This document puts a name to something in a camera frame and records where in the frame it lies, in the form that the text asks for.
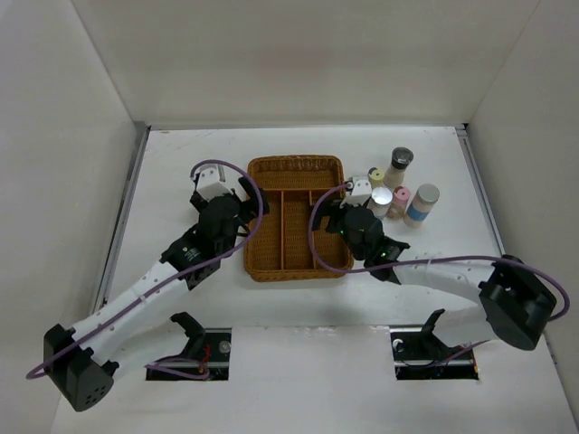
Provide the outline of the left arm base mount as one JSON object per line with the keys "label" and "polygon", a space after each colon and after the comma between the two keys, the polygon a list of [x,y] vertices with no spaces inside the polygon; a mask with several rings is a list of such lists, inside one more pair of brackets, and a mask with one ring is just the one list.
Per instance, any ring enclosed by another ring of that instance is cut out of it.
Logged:
{"label": "left arm base mount", "polygon": [[170,317],[185,337],[182,351],[168,354],[147,368],[149,382],[218,382],[229,379],[233,331],[231,328],[205,328],[186,312]]}

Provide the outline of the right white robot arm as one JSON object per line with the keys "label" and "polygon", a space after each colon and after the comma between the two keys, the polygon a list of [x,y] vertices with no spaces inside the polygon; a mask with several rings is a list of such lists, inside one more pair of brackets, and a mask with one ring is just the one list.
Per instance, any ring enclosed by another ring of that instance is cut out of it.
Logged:
{"label": "right white robot arm", "polygon": [[470,307],[439,307],[420,334],[422,351],[441,357],[472,340],[500,340],[532,351],[555,309],[555,296],[519,259],[459,259],[419,250],[384,235],[383,224],[362,205],[325,201],[312,211],[311,229],[339,235],[363,271],[400,286],[420,286],[468,300]]}

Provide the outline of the black grinder top spice bottle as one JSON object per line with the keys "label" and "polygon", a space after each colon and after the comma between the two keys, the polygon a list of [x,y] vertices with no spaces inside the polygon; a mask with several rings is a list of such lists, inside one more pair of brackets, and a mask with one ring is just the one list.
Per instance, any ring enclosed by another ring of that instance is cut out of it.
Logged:
{"label": "black grinder top spice bottle", "polygon": [[384,173],[384,186],[390,190],[403,184],[405,171],[413,161],[413,152],[403,146],[396,147],[391,154],[390,165]]}

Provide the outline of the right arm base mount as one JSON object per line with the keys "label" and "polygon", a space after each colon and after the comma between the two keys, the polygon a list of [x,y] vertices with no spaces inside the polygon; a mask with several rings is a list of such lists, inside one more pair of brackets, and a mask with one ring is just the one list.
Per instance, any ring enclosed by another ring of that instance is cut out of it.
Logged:
{"label": "right arm base mount", "polygon": [[443,309],[435,310],[421,325],[390,329],[394,375],[398,381],[479,379],[473,347],[449,347],[433,334]]}

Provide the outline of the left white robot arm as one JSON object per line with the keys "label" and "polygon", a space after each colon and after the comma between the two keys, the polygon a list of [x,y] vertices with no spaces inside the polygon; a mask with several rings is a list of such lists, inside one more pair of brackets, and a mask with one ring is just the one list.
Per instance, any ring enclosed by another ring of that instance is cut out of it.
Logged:
{"label": "left white robot arm", "polygon": [[238,237],[252,238],[269,211],[263,190],[249,176],[239,179],[248,195],[241,200],[209,175],[195,179],[197,223],[149,271],[93,315],[45,333],[42,371],[75,411],[94,407],[127,371],[155,370],[165,360],[190,361],[202,352],[204,328],[176,305],[240,249]]}

